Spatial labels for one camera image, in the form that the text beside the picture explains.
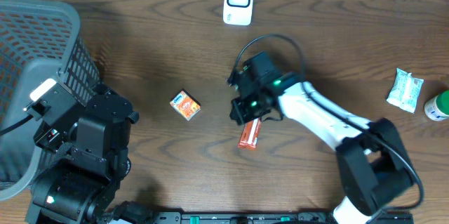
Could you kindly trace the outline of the teal snack pack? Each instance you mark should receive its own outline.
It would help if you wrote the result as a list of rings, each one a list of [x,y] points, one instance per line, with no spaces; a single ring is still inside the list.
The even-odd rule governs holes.
[[[415,78],[411,73],[397,68],[387,102],[406,112],[414,113],[423,83],[423,79]]]

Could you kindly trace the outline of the orange tissue box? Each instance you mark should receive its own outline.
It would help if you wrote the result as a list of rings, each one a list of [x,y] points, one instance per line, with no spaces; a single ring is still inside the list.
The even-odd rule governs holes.
[[[170,106],[187,121],[201,110],[200,104],[185,91],[180,91],[174,99],[170,101]]]

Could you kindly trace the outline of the green lid jar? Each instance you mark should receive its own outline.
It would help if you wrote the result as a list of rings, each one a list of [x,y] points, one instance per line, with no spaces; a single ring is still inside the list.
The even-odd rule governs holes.
[[[443,121],[449,117],[448,95],[449,91],[444,91],[425,103],[424,113],[429,119]]]

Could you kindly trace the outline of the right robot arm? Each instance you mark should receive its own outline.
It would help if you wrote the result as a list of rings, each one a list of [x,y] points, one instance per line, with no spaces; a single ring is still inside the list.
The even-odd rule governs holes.
[[[282,73],[267,53],[245,61],[241,71],[233,69],[228,82],[239,92],[229,115],[237,124],[278,110],[335,152],[345,193],[333,211],[337,223],[373,223],[389,210],[391,201],[419,184],[391,121],[371,121],[342,109],[301,74]]]

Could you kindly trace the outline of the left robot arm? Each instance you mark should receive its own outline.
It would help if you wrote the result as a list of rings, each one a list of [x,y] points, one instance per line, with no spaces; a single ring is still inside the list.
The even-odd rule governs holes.
[[[103,83],[86,103],[53,84],[27,107],[42,121],[34,143],[53,155],[32,183],[27,223],[95,223],[128,175],[131,126],[139,114]]]

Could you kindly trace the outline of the orange candy bar wrapper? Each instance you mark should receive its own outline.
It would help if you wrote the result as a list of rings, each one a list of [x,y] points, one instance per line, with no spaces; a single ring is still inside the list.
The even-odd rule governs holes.
[[[256,150],[257,139],[260,133],[262,122],[260,118],[254,119],[245,124],[239,139],[238,148]]]

